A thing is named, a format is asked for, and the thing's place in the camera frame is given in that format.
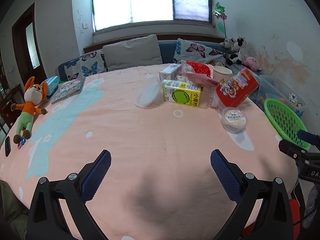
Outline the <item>green mesh waste basket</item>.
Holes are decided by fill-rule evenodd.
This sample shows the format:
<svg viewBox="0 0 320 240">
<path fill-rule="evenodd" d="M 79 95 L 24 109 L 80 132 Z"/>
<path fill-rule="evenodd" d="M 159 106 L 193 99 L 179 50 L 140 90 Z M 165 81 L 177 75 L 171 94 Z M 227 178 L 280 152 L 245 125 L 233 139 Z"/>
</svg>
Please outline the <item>green mesh waste basket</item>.
<svg viewBox="0 0 320 240">
<path fill-rule="evenodd" d="M 267 98 L 263 106 L 265 115 L 283 139 L 300 146 L 306 151 L 310 149 L 310 144 L 297 136 L 299 130 L 306 132 L 308 130 L 290 107 L 272 98 Z"/>
</svg>

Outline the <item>yellow green juice carton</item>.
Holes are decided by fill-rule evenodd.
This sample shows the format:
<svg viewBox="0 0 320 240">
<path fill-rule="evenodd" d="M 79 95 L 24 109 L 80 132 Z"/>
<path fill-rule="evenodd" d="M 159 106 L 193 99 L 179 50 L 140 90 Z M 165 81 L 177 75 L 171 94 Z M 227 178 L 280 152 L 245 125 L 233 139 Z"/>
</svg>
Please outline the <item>yellow green juice carton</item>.
<svg viewBox="0 0 320 240">
<path fill-rule="evenodd" d="M 161 85 L 164 101 L 199 107 L 201 86 L 176 80 L 163 80 Z"/>
</svg>

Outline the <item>butterfly pillow left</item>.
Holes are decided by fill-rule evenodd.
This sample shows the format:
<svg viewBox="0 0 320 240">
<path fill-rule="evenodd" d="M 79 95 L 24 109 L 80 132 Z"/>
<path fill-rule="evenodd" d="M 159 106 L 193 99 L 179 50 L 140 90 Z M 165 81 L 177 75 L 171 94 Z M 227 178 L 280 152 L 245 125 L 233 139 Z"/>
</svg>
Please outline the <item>butterfly pillow left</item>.
<svg viewBox="0 0 320 240">
<path fill-rule="evenodd" d="M 63 80 L 66 81 L 108 72 L 105 55 L 102 49 L 65 62 L 62 64 L 61 68 L 65 72 L 65 78 Z"/>
</svg>

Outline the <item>butterfly pillow right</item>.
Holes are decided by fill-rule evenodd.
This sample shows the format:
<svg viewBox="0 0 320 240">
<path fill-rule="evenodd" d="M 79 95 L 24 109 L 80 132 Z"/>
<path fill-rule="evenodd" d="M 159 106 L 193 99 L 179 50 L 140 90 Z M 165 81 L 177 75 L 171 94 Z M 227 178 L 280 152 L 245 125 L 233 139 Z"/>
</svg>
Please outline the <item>butterfly pillow right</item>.
<svg viewBox="0 0 320 240">
<path fill-rule="evenodd" d="M 213 44 L 213 47 L 209 47 L 194 41 L 178 38 L 173 63 L 180 63 L 183 60 L 211 64 L 212 66 L 224 66 L 227 54 L 228 51 L 219 44 Z"/>
</svg>

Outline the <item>pink white plastic wrapper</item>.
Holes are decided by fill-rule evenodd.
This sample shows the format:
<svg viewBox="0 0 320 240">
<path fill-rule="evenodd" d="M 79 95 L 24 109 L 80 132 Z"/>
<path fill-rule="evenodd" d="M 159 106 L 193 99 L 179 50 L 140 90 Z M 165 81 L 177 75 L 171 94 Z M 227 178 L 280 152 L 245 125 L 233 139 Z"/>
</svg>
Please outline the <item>pink white plastic wrapper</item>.
<svg viewBox="0 0 320 240">
<path fill-rule="evenodd" d="M 176 76 L 177 81 L 187 82 L 187 83 L 194 83 L 196 85 L 201 85 L 204 87 L 216 87 L 219 82 L 213 80 L 212 77 L 207 77 L 204 74 L 197 74 L 193 71 L 192 67 L 186 64 L 186 61 L 181 61 L 180 70 Z"/>
</svg>

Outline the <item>picture book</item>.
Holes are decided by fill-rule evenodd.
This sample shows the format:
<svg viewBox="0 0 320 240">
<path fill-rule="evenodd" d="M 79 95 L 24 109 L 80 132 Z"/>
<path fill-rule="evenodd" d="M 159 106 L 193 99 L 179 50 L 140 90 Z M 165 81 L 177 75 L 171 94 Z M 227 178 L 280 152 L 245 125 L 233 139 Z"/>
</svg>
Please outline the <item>picture book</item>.
<svg viewBox="0 0 320 240">
<path fill-rule="evenodd" d="M 51 98 L 51 104 L 55 104 L 66 98 L 79 94 L 84 86 L 85 78 L 67 81 L 59 85 L 57 91 Z"/>
</svg>

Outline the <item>butterfly pillow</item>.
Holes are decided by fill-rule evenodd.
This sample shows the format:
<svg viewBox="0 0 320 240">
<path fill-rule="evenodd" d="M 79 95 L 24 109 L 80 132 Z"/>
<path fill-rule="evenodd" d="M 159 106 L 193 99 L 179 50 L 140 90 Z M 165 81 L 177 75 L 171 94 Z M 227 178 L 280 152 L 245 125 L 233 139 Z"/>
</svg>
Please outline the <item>butterfly pillow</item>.
<svg viewBox="0 0 320 240">
<path fill-rule="evenodd" d="M 213 44 L 213 47 L 209 47 L 194 41 L 178 38 L 173 63 L 180 63 L 183 60 L 211 64 L 212 66 L 224 66 L 227 54 L 228 51 L 219 44 Z"/>
<path fill-rule="evenodd" d="M 62 64 L 61 68 L 65 72 L 65 78 L 63 80 L 66 81 L 108 72 L 105 55 L 102 49 L 65 62 Z"/>
</svg>

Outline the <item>clear plastic lid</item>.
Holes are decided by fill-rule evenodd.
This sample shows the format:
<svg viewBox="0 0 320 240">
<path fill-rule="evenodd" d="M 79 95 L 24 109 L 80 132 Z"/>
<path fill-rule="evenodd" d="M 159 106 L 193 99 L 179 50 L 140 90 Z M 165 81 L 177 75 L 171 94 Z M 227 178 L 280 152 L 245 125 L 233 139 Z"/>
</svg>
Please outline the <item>clear plastic lid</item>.
<svg viewBox="0 0 320 240">
<path fill-rule="evenodd" d="M 161 91 L 161 83 L 156 81 L 150 84 L 140 96 L 134 101 L 135 105 L 140 108 L 149 107 L 158 97 Z"/>
</svg>

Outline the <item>round clear plastic container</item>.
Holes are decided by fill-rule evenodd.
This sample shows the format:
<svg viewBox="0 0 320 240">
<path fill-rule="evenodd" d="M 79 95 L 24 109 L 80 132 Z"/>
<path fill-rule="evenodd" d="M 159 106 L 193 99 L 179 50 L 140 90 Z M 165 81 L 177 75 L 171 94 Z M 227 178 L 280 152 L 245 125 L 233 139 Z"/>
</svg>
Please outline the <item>round clear plastic container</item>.
<svg viewBox="0 0 320 240">
<path fill-rule="evenodd" d="M 221 123 L 227 132 L 239 133 L 248 125 L 248 118 L 240 109 L 226 107 L 221 112 Z"/>
</svg>

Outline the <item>white paper cup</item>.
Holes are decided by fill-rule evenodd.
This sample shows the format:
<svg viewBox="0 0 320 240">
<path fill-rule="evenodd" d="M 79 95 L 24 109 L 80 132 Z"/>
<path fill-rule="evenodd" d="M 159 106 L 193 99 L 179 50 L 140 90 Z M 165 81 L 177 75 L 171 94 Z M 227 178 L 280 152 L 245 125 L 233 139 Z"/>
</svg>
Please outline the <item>white paper cup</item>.
<svg viewBox="0 0 320 240">
<path fill-rule="evenodd" d="M 219 83 L 228 81 L 233 76 L 233 72 L 226 67 L 215 65 L 213 67 L 213 80 Z"/>
</svg>

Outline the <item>red mesh fruit net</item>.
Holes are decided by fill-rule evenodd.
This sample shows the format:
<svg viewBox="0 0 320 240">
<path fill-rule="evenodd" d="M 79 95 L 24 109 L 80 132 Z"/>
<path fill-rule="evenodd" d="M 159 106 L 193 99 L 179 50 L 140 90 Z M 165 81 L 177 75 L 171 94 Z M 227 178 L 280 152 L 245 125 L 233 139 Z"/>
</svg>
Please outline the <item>red mesh fruit net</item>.
<svg viewBox="0 0 320 240">
<path fill-rule="evenodd" d="M 194 61 L 186 61 L 186 64 L 190 65 L 195 73 L 212 77 L 212 72 L 208 65 Z"/>
</svg>

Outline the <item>blue tissue box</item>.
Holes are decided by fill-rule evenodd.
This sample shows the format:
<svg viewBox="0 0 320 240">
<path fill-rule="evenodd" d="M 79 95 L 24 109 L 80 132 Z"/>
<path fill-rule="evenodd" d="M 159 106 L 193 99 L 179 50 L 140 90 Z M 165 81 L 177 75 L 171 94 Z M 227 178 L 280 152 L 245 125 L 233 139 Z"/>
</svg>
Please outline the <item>blue tissue box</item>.
<svg viewBox="0 0 320 240">
<path fill-rule="evenodd" d="M 60 78 L 59 76 L 52 76 L 47 78 L 45 81 L 48 85 L 47 98 L 50 98 L 56 92 L 60 83 Z"/>
</svg>

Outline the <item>grey sofa cushion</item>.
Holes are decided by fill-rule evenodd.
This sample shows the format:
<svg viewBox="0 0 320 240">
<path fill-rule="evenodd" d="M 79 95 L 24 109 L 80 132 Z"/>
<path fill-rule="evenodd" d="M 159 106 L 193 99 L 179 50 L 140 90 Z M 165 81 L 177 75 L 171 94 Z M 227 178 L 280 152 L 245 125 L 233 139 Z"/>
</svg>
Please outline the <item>grey sofa cushion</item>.
<svg viewBox="0 0 320 240">
<path fill-rule="evenodd" d="M 109 71 L 163 63 L 155 34 L 105 45 L 103 53 Z"/>
</svg>

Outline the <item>brown wooden door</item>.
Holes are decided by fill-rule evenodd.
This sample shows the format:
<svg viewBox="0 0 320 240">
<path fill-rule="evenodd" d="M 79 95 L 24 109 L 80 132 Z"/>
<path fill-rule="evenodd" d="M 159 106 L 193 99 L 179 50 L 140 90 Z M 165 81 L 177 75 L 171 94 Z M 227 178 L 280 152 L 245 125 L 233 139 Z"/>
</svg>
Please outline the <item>brown wooden door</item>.
<svg viewBox="0 0 320 240">
<path fill-rule="evenodd" d="M 35 31 L 35 3 L 12 26 L 12 41 L 20 77 L 25 84 L 34 76 L 40 84 L 47 76 L 40 58 Z"/>
</svg>

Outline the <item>white blue milk carton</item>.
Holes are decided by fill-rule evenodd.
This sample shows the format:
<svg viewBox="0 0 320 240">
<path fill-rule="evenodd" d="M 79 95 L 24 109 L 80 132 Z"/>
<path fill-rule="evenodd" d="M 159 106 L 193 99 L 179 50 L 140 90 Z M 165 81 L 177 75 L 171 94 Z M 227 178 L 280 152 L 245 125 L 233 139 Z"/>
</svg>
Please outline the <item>white blue milk carton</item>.
<svg viewBox="0 0 320 240">
<path fill-rule="evenodd" d="M 172 63 L 159 72 L 159 80 L 175 80 L 180 70 L 181 64 Z"/>
</svg>

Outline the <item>orange fox plush toy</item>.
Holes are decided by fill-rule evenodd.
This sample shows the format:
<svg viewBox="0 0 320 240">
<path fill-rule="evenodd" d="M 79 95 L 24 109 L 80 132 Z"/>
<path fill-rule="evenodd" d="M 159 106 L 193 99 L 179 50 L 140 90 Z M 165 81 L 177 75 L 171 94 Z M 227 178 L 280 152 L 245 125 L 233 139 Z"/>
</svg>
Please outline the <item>orange fox plush toy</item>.
<svg viewBox="0 0 320 240">
<path fill-rule="evenodd" d="M 31 138 L 31 130 L 34 124 L 34 115 L 42 114 L 46 115 L 47 110 L 45 108 L 38 108 L 38 106 L 44 101 L 47 96 L 48 85 L 46 81 L 43 81 L 40 85 L 36 84 L 35 77 L 32 76 L 28 79 L 24 86 L 24 103 L 11 105 L 12 110 L 21 110 L 20 117 L 16 128 L 16 133 L 13 137 L 13 142 L 19 144 L 21 138 L 26 140 Z"/>
</svg>

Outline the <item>colourful pinwheel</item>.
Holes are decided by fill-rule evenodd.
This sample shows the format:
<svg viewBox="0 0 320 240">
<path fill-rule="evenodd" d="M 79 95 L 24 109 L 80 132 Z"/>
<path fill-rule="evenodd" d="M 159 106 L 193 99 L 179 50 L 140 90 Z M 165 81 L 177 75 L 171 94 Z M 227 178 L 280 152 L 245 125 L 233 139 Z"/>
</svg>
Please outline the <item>colourful pinwheel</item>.
<svg viewBox="0 0 320 240">
<path fill-rule="evenodd" d="M 213 5 L 212 8 L 213 16 L 217 19 L 217 28 L 221 33 L 224 34 L 225 38 L 227 38 L 226 35 L 226 25 L 225 20 L 227 19 L 227 16 L 225 14 L 225 7 L 223 7 L 219 2 L 217 2 L 215 5 Z"/>
</svg>

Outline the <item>cow plush toy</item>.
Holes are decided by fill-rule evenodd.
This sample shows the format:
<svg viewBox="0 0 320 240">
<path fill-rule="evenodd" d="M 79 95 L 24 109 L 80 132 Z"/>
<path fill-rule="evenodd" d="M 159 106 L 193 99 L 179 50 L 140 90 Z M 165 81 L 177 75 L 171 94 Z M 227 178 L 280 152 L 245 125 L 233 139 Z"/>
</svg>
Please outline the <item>cow plush toy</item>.
<svg viewBox="0 0 320 240">
<path fill-rule="evenodd" d="M 231 47 L 230 53 L 227 55 L 226 64 L 228 66 L 242 64 L 245 60 L 245 55 L 248 54 L 248 44 L 244 37 L 239 36 Z"/>
</svg>

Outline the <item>black remote control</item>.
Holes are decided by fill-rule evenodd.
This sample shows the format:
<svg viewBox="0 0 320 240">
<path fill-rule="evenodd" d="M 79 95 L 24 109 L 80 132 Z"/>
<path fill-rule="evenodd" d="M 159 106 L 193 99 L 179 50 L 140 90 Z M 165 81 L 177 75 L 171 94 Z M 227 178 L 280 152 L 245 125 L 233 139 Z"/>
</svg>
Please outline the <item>black remote control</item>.
<svg viewBox="0 0 320 240">
<path fill-rule="evenodd" d="M 7 136 L 5 139 L 5 156 L 8 157 L 10 152 L 11 152 L 10 137 Z"/>
</svg>

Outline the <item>grey plush toy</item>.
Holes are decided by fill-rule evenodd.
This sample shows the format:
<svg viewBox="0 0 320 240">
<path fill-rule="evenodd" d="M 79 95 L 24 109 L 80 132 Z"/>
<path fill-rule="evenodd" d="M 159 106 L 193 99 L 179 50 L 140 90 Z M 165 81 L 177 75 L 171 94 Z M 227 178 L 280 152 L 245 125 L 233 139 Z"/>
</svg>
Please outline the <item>grey plush toy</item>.
<svg viewBox="0 0 320 240">
<path fill-rule="evenodd" d="M 231 38 L 225 38 L 223 42 L 220 43 L 220 46 L 222 46 L 225 49 L 231 49 L 233 47 L 233 44 L 235 44 L 236 39 L 231 37 Z"/>
</svg>

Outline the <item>window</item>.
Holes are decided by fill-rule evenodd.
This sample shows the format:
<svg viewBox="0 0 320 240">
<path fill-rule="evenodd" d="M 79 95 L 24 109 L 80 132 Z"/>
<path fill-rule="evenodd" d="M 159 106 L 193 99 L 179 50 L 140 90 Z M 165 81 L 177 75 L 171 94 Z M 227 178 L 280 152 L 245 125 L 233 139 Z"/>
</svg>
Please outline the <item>window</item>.
<svg viewBox="0 0 320 240">
<path fill-rule="evenodd" d="M 92 0 L 92 7 L 96 31 L 140 22 L 212 20 L 212 0 Z"/>
</svg>

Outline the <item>pink plush toy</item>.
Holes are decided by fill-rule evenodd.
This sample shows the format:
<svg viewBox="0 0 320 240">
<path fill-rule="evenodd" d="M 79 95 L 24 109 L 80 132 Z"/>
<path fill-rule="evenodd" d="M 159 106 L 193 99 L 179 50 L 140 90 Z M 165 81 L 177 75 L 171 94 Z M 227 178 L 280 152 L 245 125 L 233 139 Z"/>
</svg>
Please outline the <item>pink plush toy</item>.
<svg viewBox="0 0 320 240">
<path fill-rule="evenodd" d="M 245 55 L 245 60 L 243 61 L 243 64 L 254 72 L 261 72 L 262 71 L 260 63 L 258 62 L 258 60 L 255 57 Z"/>
</svg>

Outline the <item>clear toy storage box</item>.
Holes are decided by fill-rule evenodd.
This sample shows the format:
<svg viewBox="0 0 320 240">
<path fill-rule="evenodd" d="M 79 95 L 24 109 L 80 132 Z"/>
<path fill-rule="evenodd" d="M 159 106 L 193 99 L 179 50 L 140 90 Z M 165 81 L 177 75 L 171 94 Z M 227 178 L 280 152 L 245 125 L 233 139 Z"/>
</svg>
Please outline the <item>clear toy storage box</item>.
<svg viewBox="0 0 320 240">
<path fill-rule="evenodd" d="M 306 103 L 291 87 L 280 79 L 268 75 L 258 76 L 259 86 L 249 98 L 260 108 L 264 101 L 272 98 L 290 107 L 300 118 L 306 110 Z"/>
</svg>

